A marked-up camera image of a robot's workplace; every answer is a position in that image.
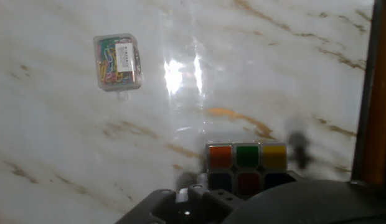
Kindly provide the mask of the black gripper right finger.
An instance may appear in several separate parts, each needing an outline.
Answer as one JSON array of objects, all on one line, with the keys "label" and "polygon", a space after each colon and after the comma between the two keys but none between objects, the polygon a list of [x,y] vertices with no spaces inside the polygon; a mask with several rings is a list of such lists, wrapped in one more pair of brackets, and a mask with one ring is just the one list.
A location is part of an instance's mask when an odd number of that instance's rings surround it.
[{"label": "black gripper right finger", "polygon": [[286,173],[286,182],[287,183],[302,181],[302,179],[303,178],[293,170],[289,170]]}]

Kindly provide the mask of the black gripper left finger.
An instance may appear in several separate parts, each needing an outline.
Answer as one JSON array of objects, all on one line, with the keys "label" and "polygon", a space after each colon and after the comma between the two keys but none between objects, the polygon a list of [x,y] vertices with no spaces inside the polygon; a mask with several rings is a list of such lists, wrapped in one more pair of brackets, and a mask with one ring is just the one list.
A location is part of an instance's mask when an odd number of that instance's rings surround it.
[{"label": "black gripper left finger", "polygon": [[150,193],[116,224],[222,223],[243,200],[223,190],[191,185],[181,194],[160,189]]}]

